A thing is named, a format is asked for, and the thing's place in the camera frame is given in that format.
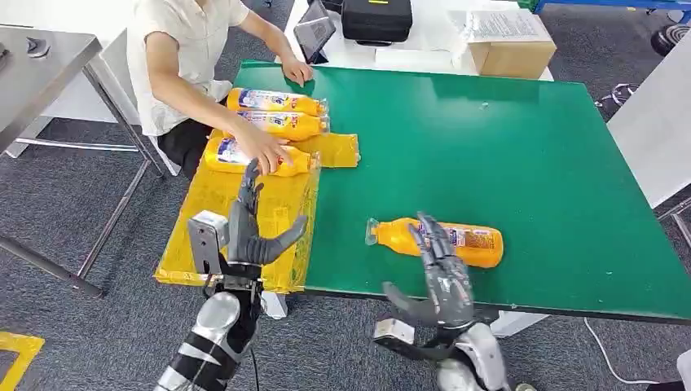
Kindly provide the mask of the person's left hand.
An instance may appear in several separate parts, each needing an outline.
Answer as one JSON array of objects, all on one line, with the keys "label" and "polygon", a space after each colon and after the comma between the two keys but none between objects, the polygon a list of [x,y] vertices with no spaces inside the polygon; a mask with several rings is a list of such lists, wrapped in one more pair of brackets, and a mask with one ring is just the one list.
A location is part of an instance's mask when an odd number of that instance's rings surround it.
[{"label": "person's left hand", "polygon": [[304,87],[308,81],[313,80],[313,69],[308,64],[295,57],[280,58],[280,62],[284,76],[300,87]]}]

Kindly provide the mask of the person's right hand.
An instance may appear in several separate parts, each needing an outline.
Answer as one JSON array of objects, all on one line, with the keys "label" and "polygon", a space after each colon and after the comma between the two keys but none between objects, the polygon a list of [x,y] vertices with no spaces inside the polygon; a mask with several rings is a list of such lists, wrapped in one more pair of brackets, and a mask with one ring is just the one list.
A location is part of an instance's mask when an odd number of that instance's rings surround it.
[{"label": "person's right hand", "polygon": [[293,165],[292,157],[280,141],[254,125],[241,126],[231,134],[247,157],[257,159],[263,174],[275,173],[281,163]]}]

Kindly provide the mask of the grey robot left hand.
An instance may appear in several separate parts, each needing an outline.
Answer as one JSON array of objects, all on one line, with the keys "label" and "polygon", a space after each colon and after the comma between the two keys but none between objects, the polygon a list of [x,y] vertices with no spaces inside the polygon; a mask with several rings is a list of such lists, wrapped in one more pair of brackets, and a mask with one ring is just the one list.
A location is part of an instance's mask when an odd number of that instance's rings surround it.
[{"label": "grey robot left hand", "polygon": [[227,260],[252,265],[269,265],[295,244],[306,232],[307,216],[300,215],[291,227],[268,239],[261,237],[257,223],[259,195],[263,184],[256,184],[260,172],[258,158],[253,158],[244,171],[237,198],[229,217]]}]

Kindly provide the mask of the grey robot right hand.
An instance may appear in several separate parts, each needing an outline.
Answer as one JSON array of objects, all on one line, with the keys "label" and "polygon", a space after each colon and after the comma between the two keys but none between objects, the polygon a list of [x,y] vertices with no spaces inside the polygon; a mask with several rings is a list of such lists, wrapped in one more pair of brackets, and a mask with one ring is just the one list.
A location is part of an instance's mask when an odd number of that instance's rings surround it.
[{"label": "grey robot right hand", "polygon": [[456,255],[447,232],[427,213],[419,212],[423,229],[408,227],[420,250],[428,297],[412,300],[391,282],[382,284],[387,299],[408,318],[427,326],[461,328],[473,321],[473,292],[467,266]]}]

